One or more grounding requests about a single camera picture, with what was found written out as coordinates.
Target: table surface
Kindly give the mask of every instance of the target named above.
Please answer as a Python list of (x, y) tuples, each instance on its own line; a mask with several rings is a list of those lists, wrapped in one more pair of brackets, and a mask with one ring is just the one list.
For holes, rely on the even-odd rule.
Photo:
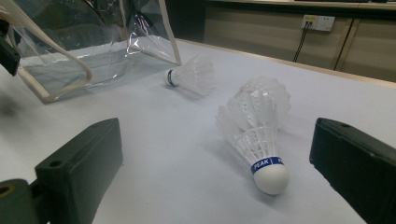
[[(343, 121), (396, 147), (395, 88), (177, 43), (183, 62), (198, 53), (212, 58), (217, 84), (206, 97), (167, 88), (158, 73), (42, 105), (20, 78), (0, 70), (0, 180), (32, 182), (34, 167), (50, 153), (89, 125), (119, 118), (124, 165), (95, 224), (364, 223), (309, 163), (315, 121)], [(291, 95), (290, 115), (278, 134), (290, 184), (278, 196), (256, 188), (248, 165), (215, 124), (219, 105), (258, 76), (277, 78)]]

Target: shuttlecock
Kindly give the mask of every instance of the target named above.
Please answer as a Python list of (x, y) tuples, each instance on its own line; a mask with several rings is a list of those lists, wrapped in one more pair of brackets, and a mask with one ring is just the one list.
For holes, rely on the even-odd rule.
[(176, 69), (167, 70), (163, 81), (168, 86), (180, 86), (186, 90), (205, 96), (215, 87), (213, 65), (204, 55), (198, 55)]
[(249, 163), (257, 187), (267, 194), (279, 194), (289, 184), (289, 172), (277, 155), (276, 143), (278, 118), (284, 116), (284, 108), (286, 113), (289, 110), (289, 98), (284, 86), (272, 79), (254, 79), (226, 106), (221, 105), (217, 115), (224, 139)]

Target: transparent plastic container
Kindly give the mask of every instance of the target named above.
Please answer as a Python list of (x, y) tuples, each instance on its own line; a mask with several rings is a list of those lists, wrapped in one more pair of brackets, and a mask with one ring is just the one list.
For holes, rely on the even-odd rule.
[(180, 65), (164, 0), (2, 0), (0, 18), (44, 103)]

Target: electrical outlet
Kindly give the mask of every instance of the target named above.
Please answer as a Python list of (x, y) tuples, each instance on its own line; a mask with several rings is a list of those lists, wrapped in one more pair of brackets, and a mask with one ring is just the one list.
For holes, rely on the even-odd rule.
[(335, 17), (319, 16), (316, 30), (330, 32), (332, 30), (332, 24), (334, 23), (334, 19)]
[(303, 23), (301, 24), (301, 28), (304, 29), (307, 22), (312, 22), (312, 24), (310, 24), (308, 26), (308, 30), (315, 30), (316, 27), (317, 27), (318, 16), (316, 16), (316, 15), (304, 15)]

